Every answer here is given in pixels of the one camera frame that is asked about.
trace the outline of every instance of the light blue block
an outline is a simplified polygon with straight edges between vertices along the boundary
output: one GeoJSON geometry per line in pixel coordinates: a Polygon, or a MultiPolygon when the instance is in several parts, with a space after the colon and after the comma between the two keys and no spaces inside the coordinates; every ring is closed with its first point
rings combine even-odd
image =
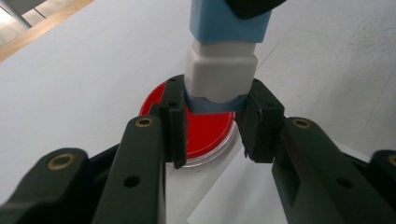
{"type": "Polygon", "coordinates": [[[249,20],[237,18],[224,0],[192,0],[190,30],[201,43],[241,40],[261,43],[271,11],[249,20]]]}

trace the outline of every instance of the wooden floor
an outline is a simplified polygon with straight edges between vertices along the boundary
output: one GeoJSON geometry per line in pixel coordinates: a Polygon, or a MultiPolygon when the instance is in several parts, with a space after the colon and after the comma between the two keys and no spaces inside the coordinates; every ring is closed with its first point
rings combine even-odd
{"type": "MultiPolygon", "coordinates": [[[[61,10],[73,0],[48,0],[36,8],[26,12],[22,16],[32,25],[46,19],[51,14],[61,10]]],[[[0,48],[17,36],[25,33],[28,29],[22,26],[2,8],[0,8],[0,48]]]]}

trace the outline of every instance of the red lid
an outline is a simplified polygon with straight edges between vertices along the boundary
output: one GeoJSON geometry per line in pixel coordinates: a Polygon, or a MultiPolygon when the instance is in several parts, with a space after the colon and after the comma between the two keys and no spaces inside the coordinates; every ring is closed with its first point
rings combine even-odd
{"type": "MultiPolygon", "coordinates": [[[[163,97],[166,83],[152,91],[140,109],[140,115],[147,115],[153,103],[163,97]]],[[[188,142],[187,159],[193,159],[216,148],[233,126],[233,113],[194,115],[187,108],[188,142]]]]}

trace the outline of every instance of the brass screw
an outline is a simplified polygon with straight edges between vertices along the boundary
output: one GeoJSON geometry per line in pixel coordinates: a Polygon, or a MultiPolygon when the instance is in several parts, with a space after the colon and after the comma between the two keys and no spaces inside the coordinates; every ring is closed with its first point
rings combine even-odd
{"type": "Polygon", "coordinates": [[[302,129],[309,129],[311,127],[311,123],[305,119],[294,119],[293,124],[302,129]]]}
{"type": "Polygon", "coordinates": [[[64,153],[52,158],[48,163],[48,167],[50,170],[61,170],[72,164],[75,159],[75,155],[71,153],[64,153]]]}
{"type": "Polygon", "coordinates": [[[390,164],[396,166],[396,155],[390,155],[388,157],[388,160],[389,160],[390,164]]]}
{"type": "Polygon", "coordinates": [[[143,118],[143,119],[139,119],[135,124],[137,127],[145,128],[145,127],[150,126],[153,122],[154,122],[154,120],[152,120],[152,119],[143,118]]]}

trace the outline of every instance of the gray surface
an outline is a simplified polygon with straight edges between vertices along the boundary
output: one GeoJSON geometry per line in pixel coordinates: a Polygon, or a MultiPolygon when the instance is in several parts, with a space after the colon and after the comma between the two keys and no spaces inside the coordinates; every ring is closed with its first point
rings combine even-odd
{"type": "MultiPolygon", "coordinates": [[[[396,148],[395,3],[349,2],[293,0],[276,9],[256,50],[256,77],[288,116],[313,119],[370,156],[396,148]]],[[[95,0],[0,64],[0,202],[46,153],[80,147],[93,156],[120,141],[149,92],[183,73],[189,7],[95,0]]],[[[169,223],[185,223],[231,158],[168,177],[169,223]]]]}

